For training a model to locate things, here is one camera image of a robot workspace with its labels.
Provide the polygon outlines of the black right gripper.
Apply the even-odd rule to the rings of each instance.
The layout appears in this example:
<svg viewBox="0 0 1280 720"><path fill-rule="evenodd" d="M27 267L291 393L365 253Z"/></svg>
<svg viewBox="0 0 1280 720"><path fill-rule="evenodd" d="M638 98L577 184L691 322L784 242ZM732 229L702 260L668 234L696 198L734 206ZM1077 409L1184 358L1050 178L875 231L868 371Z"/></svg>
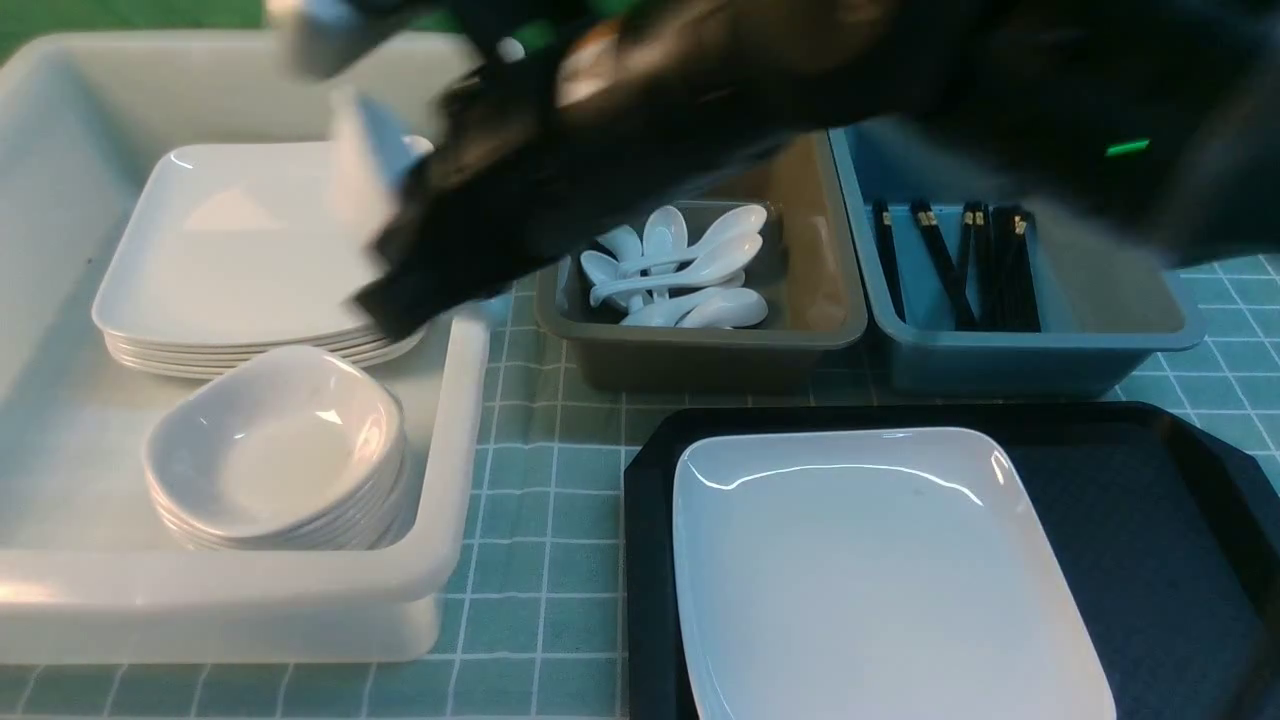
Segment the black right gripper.
<svg viewBox="0 0 1280 720"><path fill-rule="evenodd" d="M899 47L897 1L448 1L483 55L401 181L355 296L399 340L703 190L795 135L887 106L855 90Z"/></svg>

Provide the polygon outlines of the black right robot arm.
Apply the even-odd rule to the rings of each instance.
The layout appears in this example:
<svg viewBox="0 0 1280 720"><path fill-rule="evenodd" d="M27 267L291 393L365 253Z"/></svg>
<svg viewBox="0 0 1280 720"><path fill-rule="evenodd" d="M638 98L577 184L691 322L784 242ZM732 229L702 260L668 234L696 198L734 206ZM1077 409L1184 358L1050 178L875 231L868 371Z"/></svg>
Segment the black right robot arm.
<svg viewBox="0 0 1280 720"><path fill-rule="evenodd" d="M637 1L442 109L353 296L394 340L879 117L1170 266L1277 251L1275 1Z"/></svg>

